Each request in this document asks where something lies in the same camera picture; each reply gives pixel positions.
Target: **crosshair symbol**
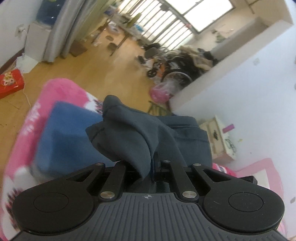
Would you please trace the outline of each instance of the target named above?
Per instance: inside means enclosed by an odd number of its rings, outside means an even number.
[[[145,195],[145,196],[143,196],[144,198],[146,198],[146,199],[149,199],[149,198],[153,198],[151,195],[149,195],[149,194],[147,194],[147,195]]]

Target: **silver bolt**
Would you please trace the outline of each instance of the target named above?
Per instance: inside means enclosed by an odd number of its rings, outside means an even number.
[[[182,193],[182,196],[186,198],[195,198],[196,195],[197,195],[196,192],[193,192],[193,191],[185,191]]]
[[[101,198],[110,199],[115,197],[115,193],[111,191],[105,191],[105,192],[101,192],[100,196]]]

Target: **blue water bottle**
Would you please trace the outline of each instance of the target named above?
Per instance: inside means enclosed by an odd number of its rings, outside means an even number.
[[[66,0],[43,0],[36,20],[42,24],[53,26]]]

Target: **ribbed surface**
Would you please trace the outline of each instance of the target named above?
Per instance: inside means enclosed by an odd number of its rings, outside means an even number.
[[[100,204],[83,226],[57,236],[21,233],[15,241],[283,241],[276,231],[239,235],[224,231],[202,214],[197,205],[183,203],[172,193],[124,193],[121,199]]]

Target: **blue cloth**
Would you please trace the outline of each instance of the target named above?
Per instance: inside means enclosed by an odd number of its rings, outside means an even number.
[[[85,129],[102,121],[100,114],[65,102],[57,102],[43,130],[34,164],[40,172],[59,177],[97,162],[114,162],[98,152]]]

